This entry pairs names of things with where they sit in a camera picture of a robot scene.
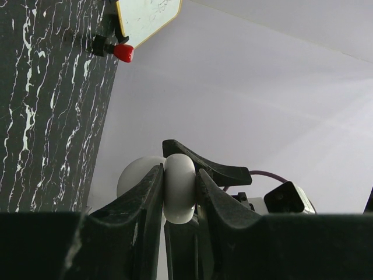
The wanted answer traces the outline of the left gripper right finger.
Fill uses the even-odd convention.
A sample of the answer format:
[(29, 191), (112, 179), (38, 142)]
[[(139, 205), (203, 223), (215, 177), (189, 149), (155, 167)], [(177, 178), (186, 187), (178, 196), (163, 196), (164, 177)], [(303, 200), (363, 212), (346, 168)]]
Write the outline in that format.
[(371, 279), (372, 216), (259, 215), (197, 176), (204, 279)]

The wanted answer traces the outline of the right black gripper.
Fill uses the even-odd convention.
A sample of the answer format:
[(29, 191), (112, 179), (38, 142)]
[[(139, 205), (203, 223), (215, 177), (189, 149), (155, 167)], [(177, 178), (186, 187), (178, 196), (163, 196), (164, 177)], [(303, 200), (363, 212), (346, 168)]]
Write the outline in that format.
[[(207, 160), (174, 139), (164, 140), (162, 149), (165, 158), (174, 154), (187, 155), (193, 161), (196, 171), (206, 170), (218, 186), (246, 186), (252, 184), (252, 177), (247, 167), (226, 166)], [(255, 212), (254, 205), (248, 201), (245, 192), (239, 192), (232, 197)], [(205, 279), (202, 255), (199, 251), (199, 223), (197, 217), (193, 217), (188, 223), (180, 225), (167, 221), (164, 225), (164, 233), (168, 278), (172, 280)]]

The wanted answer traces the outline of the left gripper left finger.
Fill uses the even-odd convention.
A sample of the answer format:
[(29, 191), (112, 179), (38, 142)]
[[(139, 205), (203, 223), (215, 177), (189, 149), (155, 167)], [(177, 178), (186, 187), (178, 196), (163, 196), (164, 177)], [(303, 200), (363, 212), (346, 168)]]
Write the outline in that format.
[(91, 213), (1, 214), (2, 279), (156, 279), (163, 166)]

